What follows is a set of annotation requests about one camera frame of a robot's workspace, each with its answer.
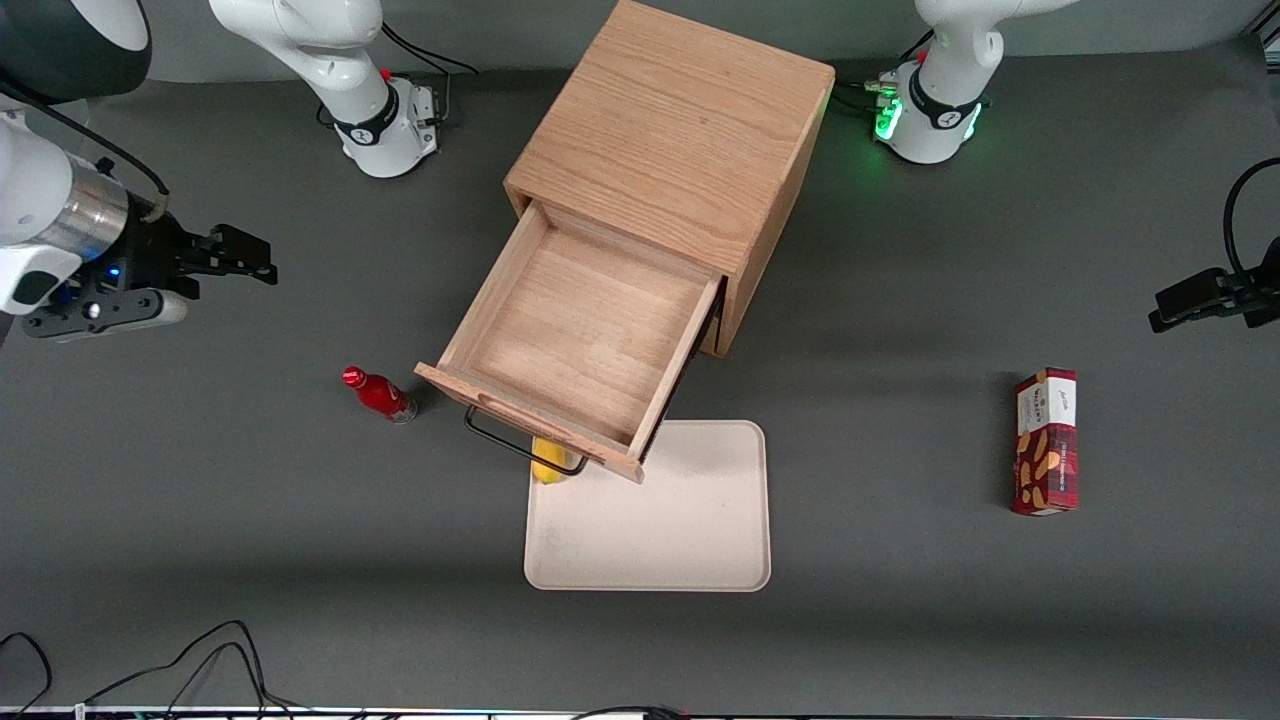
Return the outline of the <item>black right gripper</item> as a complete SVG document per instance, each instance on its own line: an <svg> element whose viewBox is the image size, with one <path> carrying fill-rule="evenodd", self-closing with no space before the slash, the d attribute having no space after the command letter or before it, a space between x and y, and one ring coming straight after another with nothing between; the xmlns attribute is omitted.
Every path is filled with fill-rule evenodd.
<svg viewBox="0 0 1280 720"><path fill-rule="evenodd" d="M228 224L196 234L170 214L155 223L131 218L115 243L93 261L96 290L165 290L200 300L201 287L192 275L279 282L269 242Z"/></svg>

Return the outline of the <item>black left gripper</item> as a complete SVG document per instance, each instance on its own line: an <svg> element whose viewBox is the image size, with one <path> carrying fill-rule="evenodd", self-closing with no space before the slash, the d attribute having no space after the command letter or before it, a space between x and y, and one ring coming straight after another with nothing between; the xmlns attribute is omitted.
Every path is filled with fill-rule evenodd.
<svg viewBox="0 0 1280 720"><path fill-rule="evenodd" d="M1164 333L1188 322L1243 314L1245 325L1261 328L1279 319L1279 245L1275 237L1260 265L1245 272L1245 292L1222 268L1196 273L1155 295L1148 315L1152 332Z"/></svg>

